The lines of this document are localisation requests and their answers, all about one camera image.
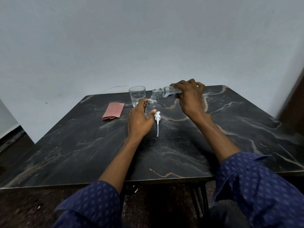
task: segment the folded napkin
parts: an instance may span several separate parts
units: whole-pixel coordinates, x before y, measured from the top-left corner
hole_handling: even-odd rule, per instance
[[[114,119],[119,118],[123,111],[124,103],[112,102],[108,105],[105,114],[102,116],[103,119]]]

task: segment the white wall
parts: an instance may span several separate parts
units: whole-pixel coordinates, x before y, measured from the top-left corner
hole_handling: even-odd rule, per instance
[[[19,123],[0,100],[0,138],[17,128]]]
[[[276,116],[304,66],[304,0],[0,2],[0,97],[34,142],[85,95],[192,77]]]

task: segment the empty glass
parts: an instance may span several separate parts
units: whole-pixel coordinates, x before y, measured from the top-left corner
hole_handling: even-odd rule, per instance
[[[135,107],[140,99],[146,97],[146,88],[143,86],[134,86],[129,89],[132,105]]]

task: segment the sleeve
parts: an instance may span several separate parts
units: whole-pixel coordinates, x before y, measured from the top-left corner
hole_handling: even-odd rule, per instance
[[[213,202],[236,201],[252,227],[304,227],[304,196],[258,162],[265,157],[241,152],[227,158],[216,174]]]
[[[94,182],[65,199],[56,210],[65,210],[54,227],[76,227],[85,222],[85,227],[119,227],[120,197],[116,189],[104,181]]]

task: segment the black marble surface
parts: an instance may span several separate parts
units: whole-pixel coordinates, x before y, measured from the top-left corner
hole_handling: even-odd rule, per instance
[[[157,99],[161,112],[143,139],[126,181],[212,179],[218,162],[174,97]],[[119,119],[102,120],[110,102],[125,103]],[[226,86],[207,86],[205,111],[243,151],[268,154],[264,164],[280,174],[304,173],[304,138]],[[98,179],[127,136],[129,93],[86,96],[25,156],[24,164],[0,178],[0,188],[86,184]]]

